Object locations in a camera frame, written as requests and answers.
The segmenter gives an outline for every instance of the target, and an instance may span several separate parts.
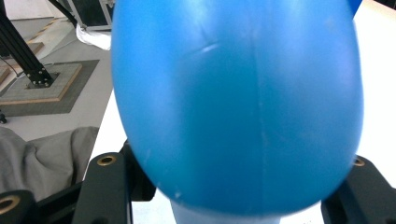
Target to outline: blue inflatable object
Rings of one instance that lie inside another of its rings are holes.
[[[154,185],[246,218],[330,195],[361,136],[352,16],[345,0],[119,0],[116,99]]]

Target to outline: wooden platform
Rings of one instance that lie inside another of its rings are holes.
[[[64,97],[81,69],[80,63],[55,64],[47,70],[59,73],[49,88],[29,89],[29,78],[16,79],[8,90],[0,97],[0,105],[19,105],[46,102],[59,102]]]

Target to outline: black metal frame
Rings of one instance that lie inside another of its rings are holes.
[[[0,6],[5,7],[4,0],[0,0]],[[17,29],[12,25],[5,12],[4,8],[0,10],[0,41],[23,69],[33,87],[49,87],[56,77],[52,77],[47,72],[44,65],[29,49]]]
[[[66,17],[67,19],[70,20],[70,22],[73,24],[73,26],[76,28],[77,27],[77,20],[74,18],[74,16],[66,9],[64,8],[58,1],[56,0],[49,0],[56,8],[58,8]]]
[[[126,142],[120,153],[94,158],[83,182],[38,203],[27,190],[0,194],[0,223],[129,224],[133,223],[130,201],[150,201],[155,191]]]
[[[150,201],[155,190],[125,143],[120,153],[94,158],[84,182],[39,203],[26,190],[0,194],[0,222],[133,223],[130,201]],[[395,224],[396,190],[371,162],[358,157],[341,187],[322,201],[321,210],[325,224]]]

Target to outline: white surface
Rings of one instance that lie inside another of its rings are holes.
[[[63,14],[48,0],[5,0],[10,20],[62,17]]]
[[[365,103],[358,154],[372,161],[396,187],[396,11],[364,0],[355,22],[361,49]],[[92,155],[119,151],[125,139],[112,94]],[[169,201],[158,193],[150,203],[134,203],[134,221],[137,224],[175,223]],[[321,223],[319,204],[281,220],[281,224]]]

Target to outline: gray fabric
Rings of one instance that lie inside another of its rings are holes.
[[[80,182],[98,130],[78,128],[26,142],[0,127],[0,193],[28,189],[39,201]]]

